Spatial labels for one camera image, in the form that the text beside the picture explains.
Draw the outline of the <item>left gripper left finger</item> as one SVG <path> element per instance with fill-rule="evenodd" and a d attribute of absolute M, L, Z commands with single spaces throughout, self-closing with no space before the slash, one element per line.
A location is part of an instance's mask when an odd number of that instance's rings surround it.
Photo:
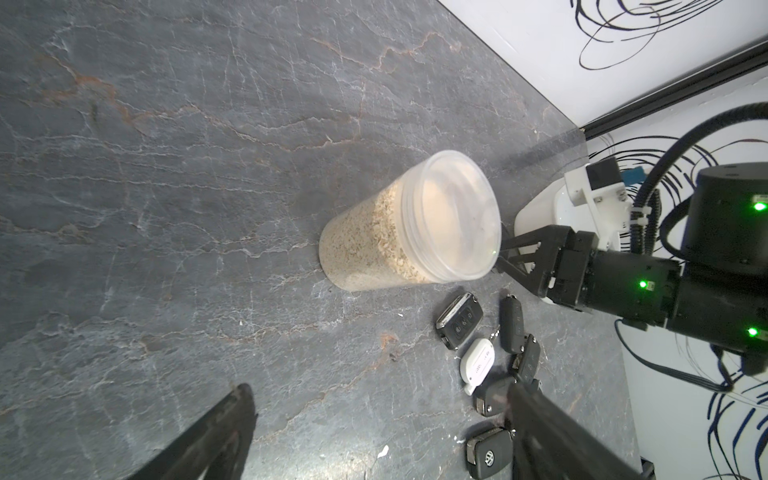
<path fill-rule="evenodd" d="M 237 385 L 133 479 L 239 479 L 258 415 L 250 385 Z"/>

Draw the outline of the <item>white key fob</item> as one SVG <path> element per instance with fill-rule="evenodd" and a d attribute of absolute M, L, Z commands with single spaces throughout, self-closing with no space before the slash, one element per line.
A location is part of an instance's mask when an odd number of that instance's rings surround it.
<path fill-rule="evenodd" d="M 463 391 L 471 396 L 480 386 L 495 363 L 495 348 L 491 340 L 478 338 L 472 342 L 460 362 Z"/>

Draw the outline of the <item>black flip key middle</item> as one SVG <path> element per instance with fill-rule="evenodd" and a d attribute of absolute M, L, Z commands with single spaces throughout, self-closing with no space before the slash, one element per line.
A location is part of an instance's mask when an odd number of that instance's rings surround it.
<path fill-rule="evenodd" d="M 525 337 L 522 352 L 512 361 L 512 373 L 519 383 L 530 384 L 536 375 L 540 361 L 541 347 L 533 334 Z"/>

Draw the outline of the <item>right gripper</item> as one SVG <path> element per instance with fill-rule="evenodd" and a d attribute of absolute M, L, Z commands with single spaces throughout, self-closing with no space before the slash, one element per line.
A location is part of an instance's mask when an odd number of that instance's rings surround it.
<path fill-rule="evenodd" d="M 556 257 L 550 286 L 551 269 L 534 265 L 527 271 L 523 263 L 510 262 Z M 574 233 L 564 225 L 548 225 L 503 240 L 495 269 L 537 297 L 618 318 L 669 317 L 681 278 L 681 264 L 675 260 L 600 250 L 595 234 Z"/>

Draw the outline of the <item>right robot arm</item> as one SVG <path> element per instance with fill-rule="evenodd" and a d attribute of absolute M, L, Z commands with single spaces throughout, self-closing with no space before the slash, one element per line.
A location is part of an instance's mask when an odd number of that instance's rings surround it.
<path fill-rule="evenodd" d="M 692 195 L 667 215 L 650 205 L 666 172 L 699 141 L 767 117 L 763 102 L 722 112 L 677 140 L 630 211 L 631 248 L 602 251 L 593 232 L 549 225 L 503 240 L 496 269 L 537 297 L 618 324 L 659 327 L 739 356 L 747 376 L 767 369 L 767 166 L 701 170 Z"/>

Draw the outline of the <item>black flip key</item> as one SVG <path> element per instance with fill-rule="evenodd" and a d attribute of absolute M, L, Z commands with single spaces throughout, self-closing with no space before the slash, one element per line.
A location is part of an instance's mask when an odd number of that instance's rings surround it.
<path fill-rule="evenodd" d="M 522 304 L 514 295 L 507 295 L 500 302 L 498 338 L 502 349 L 509 354 L 521 354 L 524 351 Z"/>
<path fill-rule="evenodd" d="M 512 373 L 519 383 L 530 384 L 536 375 L 540 361 L 541 347 L 533 334 L 525 337 L 522 352 L 512 361 Z"/>

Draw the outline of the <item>black flip key upper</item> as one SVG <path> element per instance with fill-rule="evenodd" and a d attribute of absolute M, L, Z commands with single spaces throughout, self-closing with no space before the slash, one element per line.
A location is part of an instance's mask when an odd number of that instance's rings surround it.
<path fill-rule="evenodd" d="M 521 354 L 524 351 L 522 304 L 514 295 L 507 295 L 500 302 L 498 338 L 502 349 L 509 354 Z"/>

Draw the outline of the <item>white storage box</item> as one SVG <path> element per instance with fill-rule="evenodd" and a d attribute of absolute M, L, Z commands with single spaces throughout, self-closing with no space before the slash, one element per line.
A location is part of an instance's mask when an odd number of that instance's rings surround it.
<path fill-rule="evenodd" d="M 513 234 L 521 236 L 545 226 L 565 225 L 558 212 L 559 202 L 565 195 L 565 180 L 560 178 L 552 182 L 518 212 Z"/>

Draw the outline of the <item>black three-button key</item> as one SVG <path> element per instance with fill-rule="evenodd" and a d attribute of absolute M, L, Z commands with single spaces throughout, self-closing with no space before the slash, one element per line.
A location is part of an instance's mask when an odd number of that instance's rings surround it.
<path fill-rule="evenodd" d="M 517 383 L 514 376 L 487 379 L 473 393 L 473 405 L 483 417 L 503 413 L 507 408 L 508 391 Z"/>

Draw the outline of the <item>black silver-edged key fob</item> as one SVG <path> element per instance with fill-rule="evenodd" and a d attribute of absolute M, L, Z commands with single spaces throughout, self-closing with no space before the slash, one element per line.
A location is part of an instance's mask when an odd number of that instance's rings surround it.
<path fill-rule="evenodd" d="M 449 350 L 457 350 L 475 331 L 483 317 L 477 297 L 465 292 L 457 296 L 435 321 L 435 330 Z"/>

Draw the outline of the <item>black vw key lower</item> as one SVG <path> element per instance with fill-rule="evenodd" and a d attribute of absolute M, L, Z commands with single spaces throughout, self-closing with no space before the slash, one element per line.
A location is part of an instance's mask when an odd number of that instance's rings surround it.
<path fill-rule="evenodd" d="M 513 461 L 512 433 L 495 427 L 475 435 L 465 444 L 466 466 L 472 479 L 488 479 Z"/>

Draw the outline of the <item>clear jar with grain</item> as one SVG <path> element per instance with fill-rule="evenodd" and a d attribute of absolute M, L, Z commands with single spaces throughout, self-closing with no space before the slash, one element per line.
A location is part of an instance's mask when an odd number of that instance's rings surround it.
<path fill-rule="evenodd" d="M 495 193 L 476 162 L 440 151 L 324 227 L 319 260 L 349 291 L 477 280 L 500 253 Z"/>

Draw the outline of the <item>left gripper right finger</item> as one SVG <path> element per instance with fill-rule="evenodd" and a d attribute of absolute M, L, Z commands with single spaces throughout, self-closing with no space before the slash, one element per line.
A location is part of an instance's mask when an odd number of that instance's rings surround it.
<path fill-rule="evenodd" d="M 639 479 L 641 475 L 541 392 L 508 389 L 514 479 Z"/>

